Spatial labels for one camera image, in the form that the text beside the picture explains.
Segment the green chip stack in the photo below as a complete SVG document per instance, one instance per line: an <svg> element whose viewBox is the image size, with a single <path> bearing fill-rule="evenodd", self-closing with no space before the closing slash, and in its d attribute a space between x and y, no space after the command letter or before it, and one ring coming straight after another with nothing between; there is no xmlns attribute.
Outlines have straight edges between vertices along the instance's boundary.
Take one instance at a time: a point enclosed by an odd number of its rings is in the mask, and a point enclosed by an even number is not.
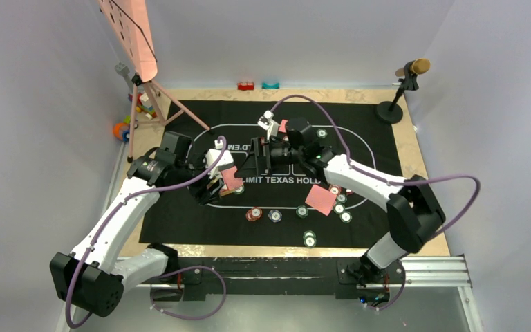
<svg viewBox="0 0 531 332"><path fill-rule="evenodd" d="M296 208L295 210L296 212L296 215L300 218L300 219L304 219L308 216L309 214L309 211L308 211L308 208L304 205L300 205Z"/></svg>

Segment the red playing card box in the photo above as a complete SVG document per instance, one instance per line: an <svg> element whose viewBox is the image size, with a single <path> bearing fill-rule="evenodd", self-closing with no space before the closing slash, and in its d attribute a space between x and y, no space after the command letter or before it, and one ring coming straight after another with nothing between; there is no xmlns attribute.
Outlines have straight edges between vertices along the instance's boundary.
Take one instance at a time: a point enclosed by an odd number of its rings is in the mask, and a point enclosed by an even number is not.
<svg viewBox="0 0 531 332"><path fill-rule="evenodd" d="M211 184L216 183L217 185L222 184L218 194L220 197L227 196L228 194L234 194L234 190L243 185L243 179L237 178L235 173L237 172L237 167L233 166L223 171L215 173Z"/></svg>

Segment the red chips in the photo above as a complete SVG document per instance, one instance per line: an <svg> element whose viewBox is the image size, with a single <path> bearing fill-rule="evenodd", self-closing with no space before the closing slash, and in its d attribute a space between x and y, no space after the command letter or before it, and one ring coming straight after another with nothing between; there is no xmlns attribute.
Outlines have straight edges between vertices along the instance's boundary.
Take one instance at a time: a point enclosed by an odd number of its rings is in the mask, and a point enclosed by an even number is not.
<svg viewBox="0 0 531 332"><path fill-rule="evenodd" d="M341 194L342 189L341 189L340 186L337 186L337 185L331 185L331 186L329 187L329 191L330 191L331 193L333 193L334 195L339 195L339 194Z"/></svg>

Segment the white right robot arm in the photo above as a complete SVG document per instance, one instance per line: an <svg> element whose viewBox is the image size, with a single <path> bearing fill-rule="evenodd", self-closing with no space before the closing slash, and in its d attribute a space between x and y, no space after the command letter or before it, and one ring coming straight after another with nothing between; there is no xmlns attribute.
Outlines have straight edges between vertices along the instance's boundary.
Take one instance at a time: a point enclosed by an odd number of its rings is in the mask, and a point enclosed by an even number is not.
<svg viewBox="0 0 531 332"><path fill-rule="evenodd" d="M360 259L365 279L376 282L393 262L419 252L445 222L445 213L423 177L391 176L356 163L325 146L305 118L289 120L285 129L286 140L273 135L253 138L236 177L265 176L274 169L297 165L308 177L351 190L382 208L389 229Z"/></svg>

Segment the blue chip stack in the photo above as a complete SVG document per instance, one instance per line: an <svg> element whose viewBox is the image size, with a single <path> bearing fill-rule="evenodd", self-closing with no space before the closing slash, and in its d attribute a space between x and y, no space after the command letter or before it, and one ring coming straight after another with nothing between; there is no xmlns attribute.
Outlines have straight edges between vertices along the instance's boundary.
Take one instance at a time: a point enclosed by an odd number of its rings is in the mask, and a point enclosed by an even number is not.
<svg viewBox="0 0 531 332"><path fill-rule="evenodd" d="M278 210L271 210L268 213L268 218L271 220L271 222L278 223L282 220L282 213L280 213Z"/></svg>

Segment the green chips group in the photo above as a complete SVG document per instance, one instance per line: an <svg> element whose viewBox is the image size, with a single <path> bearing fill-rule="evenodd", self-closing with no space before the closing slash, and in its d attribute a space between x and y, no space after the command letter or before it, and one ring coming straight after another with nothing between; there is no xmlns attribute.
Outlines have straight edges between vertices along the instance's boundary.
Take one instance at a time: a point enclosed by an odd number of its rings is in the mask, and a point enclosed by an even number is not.
<svg viewBox="0 0 531 332"><path fill-rule="evenodd" d="M350 223L353 219L351 213L346 209L345 203L347 197L345 194L338 194L333 206L333 212L336 213L343 223Z"/></svg>

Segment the red-backed card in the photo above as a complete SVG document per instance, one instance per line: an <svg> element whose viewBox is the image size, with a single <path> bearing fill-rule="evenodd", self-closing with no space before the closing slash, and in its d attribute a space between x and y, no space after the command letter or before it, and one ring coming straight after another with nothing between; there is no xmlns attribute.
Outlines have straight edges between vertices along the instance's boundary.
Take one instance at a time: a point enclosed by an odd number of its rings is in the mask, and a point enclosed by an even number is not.
<svg viewBox="0 0 531 332"><path fill-rule="evenodd" d="M313 185L306 197L305 204L321 214L328 216L335 204L337 195L319 185Z"/></svg>

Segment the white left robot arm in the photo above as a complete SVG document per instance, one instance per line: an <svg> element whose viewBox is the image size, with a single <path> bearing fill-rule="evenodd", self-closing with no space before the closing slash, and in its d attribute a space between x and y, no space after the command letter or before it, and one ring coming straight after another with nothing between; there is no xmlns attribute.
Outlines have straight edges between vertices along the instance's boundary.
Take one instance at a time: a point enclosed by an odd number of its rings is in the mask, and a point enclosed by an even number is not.
<svg viewBox="0 0 531 332"><path fill-rule="evenodd" d="M234 161L227 140L219 136L214 147L189 157L192 139L168 131L161 144L134 159L120 191L95 227L70 253L58 252L50 272L58 298L65 303L65 319L72 329L92 315L109 316L122 296L150 279L184 286L186 275L205 269L181 266L177 250L161 243L148 245L139 255L121 260L120 251L136 224L165 192L189 190L199 203L216 200L225 182L222 173Z"/></svg>

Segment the red chip stack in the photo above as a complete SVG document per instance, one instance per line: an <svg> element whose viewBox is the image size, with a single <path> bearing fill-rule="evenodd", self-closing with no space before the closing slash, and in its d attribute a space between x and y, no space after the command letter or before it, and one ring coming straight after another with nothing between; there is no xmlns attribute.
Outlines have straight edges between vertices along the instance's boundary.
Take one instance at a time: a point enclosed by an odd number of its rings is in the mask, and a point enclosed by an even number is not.
<svg viewBox="0 0 531 332"><path fill-rule="evenodd" d="M263 216L263 211L261 208L258 208L258 207L253 207L245 213L246 219L250 222L255 222L259 220L262 216Z"/></svg>

